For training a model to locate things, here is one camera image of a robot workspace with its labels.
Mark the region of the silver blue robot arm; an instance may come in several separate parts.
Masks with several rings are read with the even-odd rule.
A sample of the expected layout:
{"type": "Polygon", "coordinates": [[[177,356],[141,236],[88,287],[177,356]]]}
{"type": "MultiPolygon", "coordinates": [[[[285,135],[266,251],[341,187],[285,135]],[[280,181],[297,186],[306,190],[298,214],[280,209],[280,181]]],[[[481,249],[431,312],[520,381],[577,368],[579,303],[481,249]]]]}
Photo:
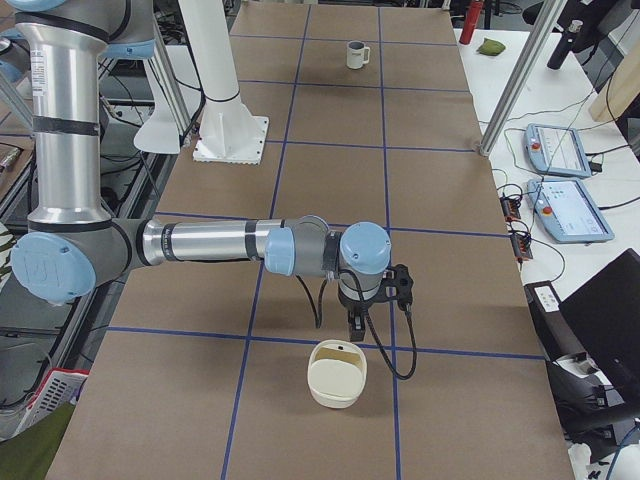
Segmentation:
{"type": "Polygon", "coordinates": [[[112,217],[100,195],[98,60],[148,59],[149,1],[17,1],[30,47],[38,204],[11,252],[14,277],[52,304],[165,261],[260,261],[274,274],[337,280],[353,341],[386,299],[391,241],[371,222],[343,232],[320,218],[169,223],[112,217]]]}

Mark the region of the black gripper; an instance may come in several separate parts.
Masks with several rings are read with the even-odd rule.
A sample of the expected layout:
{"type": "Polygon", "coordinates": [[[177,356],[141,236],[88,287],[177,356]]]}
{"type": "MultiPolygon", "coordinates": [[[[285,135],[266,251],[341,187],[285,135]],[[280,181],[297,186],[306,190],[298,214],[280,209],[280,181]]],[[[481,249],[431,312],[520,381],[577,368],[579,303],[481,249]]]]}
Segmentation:
{"type": "MultiPolygon", "coordinates": [[[[385,288],[381,282],[362,283],[359,289],[353,280],[338,281],[338,299],[347,309],[368,309],[371,305],[388,301],[385,288]]],[[[360,310],[347,312],[349,341],[363,342],[365,337],[365,320],[360,310]]]]}

